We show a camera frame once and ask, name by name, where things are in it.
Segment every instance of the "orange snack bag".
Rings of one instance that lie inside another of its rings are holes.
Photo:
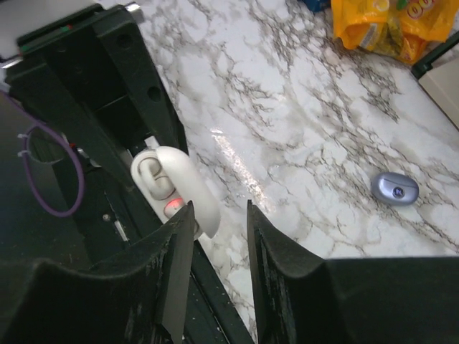
[[[331,8],[335,37],[345,48],[412,64],[428,42],[448,38],[459,0],[331,0]]]

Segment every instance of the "marble countertop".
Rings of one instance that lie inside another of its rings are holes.
[[[459,133],[407,66],[344,50],[331,12],[296,0],[139,4],[190,155],[221,202],[219,233],[201,243],[252,335],[248,199],[321,257],[459,252]],[[419,183],[414,206],[372,198],[382,171]]]

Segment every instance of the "metal bolt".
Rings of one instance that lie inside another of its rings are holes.
[[[131,16],[136,20],[137,24],[142,24],[145,21],[142,8],[136,2],[131,2],[124,7],[131,13]]]

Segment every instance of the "blue object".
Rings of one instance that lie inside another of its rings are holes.
[[[313,13],[323,11],[330,8],[331,0],[301,0],[306,4],[310,11]]]
[[[393,206],[409,206],[419,196],[419,186],[402,174],[380,173],[372,181],[372,193],[380,201]]]

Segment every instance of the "marble surface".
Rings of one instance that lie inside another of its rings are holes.
[[[296,0],[139,4],[191,157],[221,202],[219,233],[201,243],[254,337],[248,199],[321,257],[459,252],[459,133],[406,66],[345,51],[331,12]],[[419,183],[414,206],[372,198],[382,171]]]

